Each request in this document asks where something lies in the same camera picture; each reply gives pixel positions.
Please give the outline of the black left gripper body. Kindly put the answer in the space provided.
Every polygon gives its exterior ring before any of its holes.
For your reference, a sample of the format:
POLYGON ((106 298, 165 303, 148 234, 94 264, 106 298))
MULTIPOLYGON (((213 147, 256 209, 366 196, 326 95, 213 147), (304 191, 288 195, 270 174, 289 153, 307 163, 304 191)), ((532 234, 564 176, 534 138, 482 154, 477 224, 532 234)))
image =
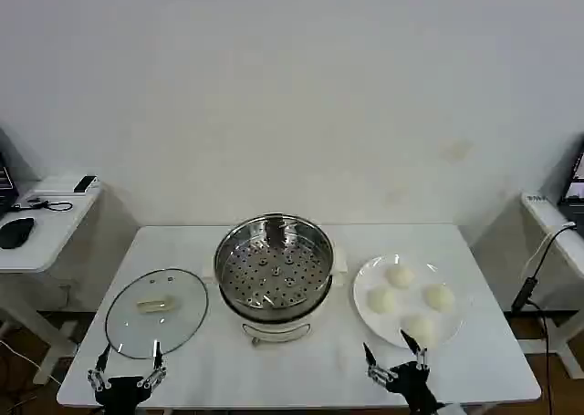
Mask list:
POLYGON ((116 377, 99 385, 94 395, 105 415, 134 415, 146 400, 146 389, 142 376, 116 377))

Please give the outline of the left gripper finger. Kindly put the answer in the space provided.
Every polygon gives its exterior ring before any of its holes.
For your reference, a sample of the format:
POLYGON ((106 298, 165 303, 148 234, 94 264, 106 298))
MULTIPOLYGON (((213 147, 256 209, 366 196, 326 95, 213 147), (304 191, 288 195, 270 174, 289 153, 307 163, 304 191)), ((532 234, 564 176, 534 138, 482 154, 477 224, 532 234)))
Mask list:
POLYGON ((153 342, 153 366, 152 372, 137 384, 139 388, 156 389, 166 377, 166 367, 163 361, 160 341, 153 342))
POLYGON ((102 391, 106 388, 104 372, 107 367, 109 353, 110 345, 107 345, 98 356, 95 367, 88 370, 88 381, 94 391, 102 391))

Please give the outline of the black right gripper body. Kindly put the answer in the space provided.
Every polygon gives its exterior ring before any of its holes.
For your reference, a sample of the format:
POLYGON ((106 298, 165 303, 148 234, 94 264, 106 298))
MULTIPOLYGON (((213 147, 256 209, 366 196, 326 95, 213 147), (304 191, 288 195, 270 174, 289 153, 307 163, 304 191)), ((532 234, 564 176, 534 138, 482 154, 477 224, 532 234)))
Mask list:
POLYGON ((417 367, 415 361, 400 364, 390 369, 396 377, 388 380, 385 389, 402 395, 411 414, 432 415, 445 407, 430 391, 427 385, 430 370, 427 366, 417 367))

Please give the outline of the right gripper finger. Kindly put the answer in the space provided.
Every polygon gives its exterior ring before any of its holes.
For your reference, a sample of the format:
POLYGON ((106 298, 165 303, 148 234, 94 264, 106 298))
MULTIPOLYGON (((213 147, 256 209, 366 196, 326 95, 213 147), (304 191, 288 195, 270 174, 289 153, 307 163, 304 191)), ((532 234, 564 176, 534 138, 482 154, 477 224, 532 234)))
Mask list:
POLYGON ((418 342, 412 336, 406 333, 402 328, 400 329, 400 333, 402 338, 406 342, 407 347, 416 357, 416 368, 419 370, 428 370, 429 367, 427 364, 427 349, 422 348, 418 344, 418 342))
POLYGON ((394 376, 392 373, 388 369, 382 368, 378 365, 376 358, 366 343, 363 343, 363 348, 368 365, 368 376, 378 384, 388 384, 394 381, 394 376))

